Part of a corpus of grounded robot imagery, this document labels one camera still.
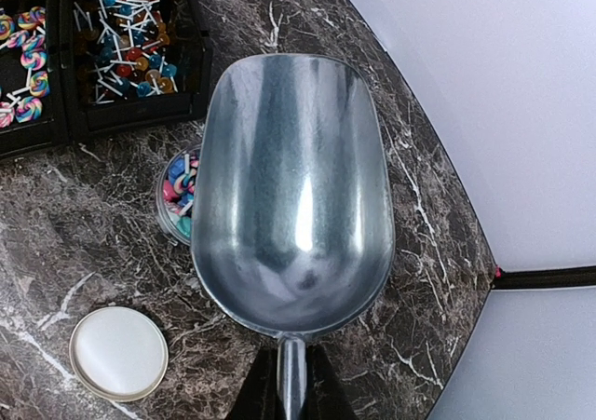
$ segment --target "white wall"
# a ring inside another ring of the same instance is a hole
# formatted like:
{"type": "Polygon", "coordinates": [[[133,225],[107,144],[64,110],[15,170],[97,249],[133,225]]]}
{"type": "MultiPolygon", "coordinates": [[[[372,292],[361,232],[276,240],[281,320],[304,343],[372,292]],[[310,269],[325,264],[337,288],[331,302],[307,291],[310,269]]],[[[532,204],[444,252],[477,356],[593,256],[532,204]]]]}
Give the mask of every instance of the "white wall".
{"type": "Polygon", "coordinates": [[[596,264],[596,0],[351,0],[507,270],[596,264]]]}
{"type": "Polygon", "coordinates": [[[491,291],[428,420],[596,413],[596,288],[491,291]]]}

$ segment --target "metal scoop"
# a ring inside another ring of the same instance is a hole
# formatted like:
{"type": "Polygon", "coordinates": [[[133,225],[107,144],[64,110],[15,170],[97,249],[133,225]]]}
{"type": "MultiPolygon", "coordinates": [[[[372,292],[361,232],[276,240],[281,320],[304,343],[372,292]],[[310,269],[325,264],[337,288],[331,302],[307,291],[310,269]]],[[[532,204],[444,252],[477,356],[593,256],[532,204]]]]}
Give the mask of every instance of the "metal scoop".
{"type": "Polygon", "coordinates": [[[347,64],[249,57],[213,93],[191,249],[205,289],[240,324],[279,340],[278,394],[305,404],[305,341],[383,288],[394,249],[373,100],[347,64]]]}

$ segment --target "round lid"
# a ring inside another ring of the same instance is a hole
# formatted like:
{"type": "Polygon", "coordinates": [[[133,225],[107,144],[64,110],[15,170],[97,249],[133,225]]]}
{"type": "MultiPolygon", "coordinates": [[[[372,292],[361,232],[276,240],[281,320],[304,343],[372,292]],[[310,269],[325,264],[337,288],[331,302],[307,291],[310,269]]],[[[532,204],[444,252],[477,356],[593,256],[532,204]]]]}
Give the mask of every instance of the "round lid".
{"type": "Polygon", "coordinates": [[[168,346],[147,316],[124,306],[86,315],[70,343],[74,373],[93,393],[114,401],[150,394],[168,367],[168,346]]]}

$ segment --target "marble countertop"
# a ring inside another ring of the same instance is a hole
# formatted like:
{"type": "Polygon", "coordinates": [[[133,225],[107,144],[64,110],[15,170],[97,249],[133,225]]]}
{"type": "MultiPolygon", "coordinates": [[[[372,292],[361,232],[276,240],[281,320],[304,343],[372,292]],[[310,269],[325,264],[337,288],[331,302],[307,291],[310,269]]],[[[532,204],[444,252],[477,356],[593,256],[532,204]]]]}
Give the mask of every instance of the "marble countertop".
{"type": "MultiPolygon", "coordinates": [[[[213,85],[233,61],[309,52],[359,69],[381,121],[397,250],[382,296],[326,336],[363,419],[424,418],[471,333],[494,269],[438,138],[346,0],[200,0],[215,47],[213,85]]],[[[154,183],[202,122],[147,129],[0,165],[0,418],[221,419],[263,337],[202,291],[190,254],[161,234],[154,183]],[[110,403],[75,379],[68,341],[107,305],[136,308],[166,335],[156,392],[110,403]]]]}

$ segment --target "black container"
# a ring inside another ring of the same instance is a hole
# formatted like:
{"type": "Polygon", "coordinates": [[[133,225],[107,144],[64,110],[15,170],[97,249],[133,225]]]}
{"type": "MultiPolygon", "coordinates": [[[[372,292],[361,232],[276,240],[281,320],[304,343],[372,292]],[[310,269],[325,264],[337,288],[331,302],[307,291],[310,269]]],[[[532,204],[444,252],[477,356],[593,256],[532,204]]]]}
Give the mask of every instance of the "black container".
{"type": "MultiPolygon", "coordinates": [[[[46,8],[46,69],[50,92],[41,99],[44,108],[40,118],[22,124],[15,121],[0,129],[0,160],[69,142],[60,80],[58,0],[0,0],[0,7],[10,16],[29,11],[33,6],[46,8]]],[[[27,71],[20,65],[20,54],[20,49],[0,52],[0,86],[4,92],[25,86],[27,71]]]]}
{"type": "Polygon", "coordinates": [[[91,106],[80,102],[77,90],[74,55],[73,2],[94,0],[61,0],[60,60],[61,80],[67,98],[65,108],[73,141],[80,142],[97,135],[147,127],[169,122],[193,120],[207,113],[212,47],[209,31],[200,15],[197,0],[162,0],[164,21],[176,14],[177,49],[190,74],[178,93],[163,94],[127,101],[91,106]]]}

